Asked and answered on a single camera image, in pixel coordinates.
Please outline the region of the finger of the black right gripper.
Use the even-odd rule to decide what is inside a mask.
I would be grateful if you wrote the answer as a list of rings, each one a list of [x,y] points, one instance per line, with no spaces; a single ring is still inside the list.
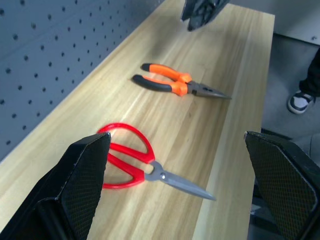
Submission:
[[[195,8],[195,0],[185,0],[180,20],[182,22],[191,18]]]
[[[196,0],[191,11],[187,30],[193,32],[212,22],[229,3],[229,0]]]

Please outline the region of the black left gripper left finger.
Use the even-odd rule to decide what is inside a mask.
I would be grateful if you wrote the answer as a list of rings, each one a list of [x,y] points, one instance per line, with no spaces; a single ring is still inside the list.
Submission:
[[[0,240],[86,240],[101,198],[109,132],[72,143],[32,188]]]

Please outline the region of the grey metal pegboard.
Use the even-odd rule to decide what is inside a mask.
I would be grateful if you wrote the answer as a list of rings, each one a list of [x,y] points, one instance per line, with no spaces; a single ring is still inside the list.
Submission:
[[[0,0],[0,162],[164,0]]]

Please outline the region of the orange black needle-nose pliers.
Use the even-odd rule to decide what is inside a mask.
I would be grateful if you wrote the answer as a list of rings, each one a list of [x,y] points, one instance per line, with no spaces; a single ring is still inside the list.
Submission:
[[[135,74],[132,77],[133,82],[153,91],[170,92],[180,97],[193,94],[198,97],[231,98],[217,89],[194,81],[190,74],[176,71],[166,65],[143,63],[140,68],[146,72],[171,79],[171,82],[161,81],[140,74]]]

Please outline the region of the grey white sneaker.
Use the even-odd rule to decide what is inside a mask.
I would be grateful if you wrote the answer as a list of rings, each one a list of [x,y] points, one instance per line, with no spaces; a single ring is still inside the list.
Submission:
[[[297,91],[287,102],[288,110],[296,115],[304,114],[308,107],[316,102],[316,98],[302,91]]]

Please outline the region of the grey panel with screw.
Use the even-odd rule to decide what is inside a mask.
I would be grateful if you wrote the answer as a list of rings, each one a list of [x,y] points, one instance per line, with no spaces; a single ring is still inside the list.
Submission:
[[[320,46],[320,0],[230,0],[275,16],[278,35]]]

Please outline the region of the person's black trouser leg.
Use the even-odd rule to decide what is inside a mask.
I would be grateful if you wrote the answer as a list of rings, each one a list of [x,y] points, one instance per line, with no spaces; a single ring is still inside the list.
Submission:
[[[299,82],[299,89],[315,98],[320,97],[320,47],[308,67],[306,79]]]

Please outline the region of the red handled scissors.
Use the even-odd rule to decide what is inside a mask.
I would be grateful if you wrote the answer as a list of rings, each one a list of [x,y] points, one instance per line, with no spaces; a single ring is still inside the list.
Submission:
[[[194,184],[193,182],[187,180],[186,178],[183,178],[172,172],[164,170],[162,165],[158,161],[156,161],[156,156],[153,151],[151,143],[145,137],[145,135],[141,131],[139,131],[137,128],[126,123],[115,122],[115,123],[110,123],[103,126],[97,131],[97,133],[102,134],[102,133],[107,133],[117,129],[125,129],[135,134],[145,145],[146,152],[141,152],[136,149],[133,149],[118,143],[110,143],[109,148],[116,152],[128,155],[144,164],[151,165],[153,167],[153,170],[151,173],[146,173],[143,170],[129,163],[126,163],[125,161],[109,153],[107,156],[107,161],[113,166],[120,169],[121,171],[130,175],[132,179],[130,181],[122,182],[122,183],[104,183],[103,184],[104,189],[120,190],[120,189],[127,189],[127,188],[137,186],[143,183],[144,181],[149,181],[149,182],[161,181],[164,184],[167,184],[175,189],[178,189],[190,195],[194,195],[194,196],[211,200],[211,201],[216,200],[216,198],[213,195],[211,195],[208,191],[201,188],[200,186]]]

